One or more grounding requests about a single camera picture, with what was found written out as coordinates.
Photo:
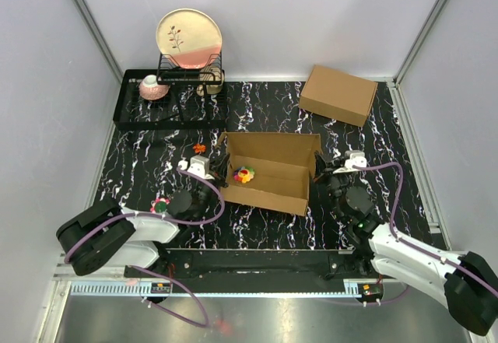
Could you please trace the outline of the rainbow flower toy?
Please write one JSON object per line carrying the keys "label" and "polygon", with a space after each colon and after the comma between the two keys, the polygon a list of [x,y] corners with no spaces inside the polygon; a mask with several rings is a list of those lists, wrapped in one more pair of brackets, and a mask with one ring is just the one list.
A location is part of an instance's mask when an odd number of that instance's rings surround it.
{"label": "rainbow flower toy", "polygon": [[234,170],[233,179],[236,182],[246,184],[254,179],[255,171],[249,166],[241,166],[240,168]]}

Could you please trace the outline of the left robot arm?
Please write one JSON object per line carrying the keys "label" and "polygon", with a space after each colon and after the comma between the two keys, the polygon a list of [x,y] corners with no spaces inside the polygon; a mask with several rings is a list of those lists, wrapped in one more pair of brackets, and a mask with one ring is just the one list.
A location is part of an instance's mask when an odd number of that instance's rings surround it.
{"label": "left robot arm", "polygon": [[196,226],[217,221],[225,210],[221,190],[228,186],[228,154],[215,159],[193,156],[177,164],[177,172],[195,180],[192,189],[175,191],[159,212],[137,211],[105,198],[62,224],[56,238],[65,252],[64,262],[78,276],[85,276],[106,264],[137,265],[150,277],[162,276],[168,259],[156,244],[174,241]]}

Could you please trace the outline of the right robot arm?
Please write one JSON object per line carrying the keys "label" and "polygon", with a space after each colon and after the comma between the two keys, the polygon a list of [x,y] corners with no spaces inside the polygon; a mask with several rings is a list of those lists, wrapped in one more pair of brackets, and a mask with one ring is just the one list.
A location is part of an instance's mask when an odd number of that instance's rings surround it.
{"label": "right robot arm", "polygon": [[351,173],[368,171],[361,151],[327,161],[316,152],[314,182],[323,184],[335,213],[345,226],[354,271],[396,278],[444,306],[463,328],[486,336],[497,320],[497,276],[474,252],[439,250],[401,233],[390,218],[384,222],[362,187],[351,185]]}

